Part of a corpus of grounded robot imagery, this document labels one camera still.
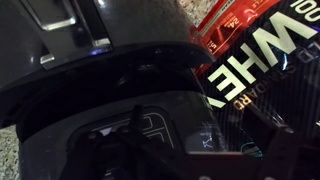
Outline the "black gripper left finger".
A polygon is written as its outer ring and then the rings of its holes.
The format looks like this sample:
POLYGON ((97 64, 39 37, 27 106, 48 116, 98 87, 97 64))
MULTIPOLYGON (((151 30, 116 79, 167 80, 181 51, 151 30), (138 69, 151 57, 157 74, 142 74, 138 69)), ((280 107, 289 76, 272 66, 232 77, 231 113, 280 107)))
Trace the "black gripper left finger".
POLYGON ((68 152, 59 180, 183 180, 177 152, 138 129, 144 107, 136 105, 131 121, 104 136, 86 132, 68 152))

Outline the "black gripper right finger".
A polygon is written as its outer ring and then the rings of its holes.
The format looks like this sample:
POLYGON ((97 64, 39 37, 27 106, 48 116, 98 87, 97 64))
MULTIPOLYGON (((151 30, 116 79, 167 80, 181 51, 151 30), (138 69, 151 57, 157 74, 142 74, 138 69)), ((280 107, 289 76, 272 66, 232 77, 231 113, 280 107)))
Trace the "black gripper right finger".
POLYGON ((244 110, 241 123, 251 149, 228 149, 208 109, 188 115, 184 128, 192 180, 320 180, 319 139, 271 121, 254 106, 244 110))

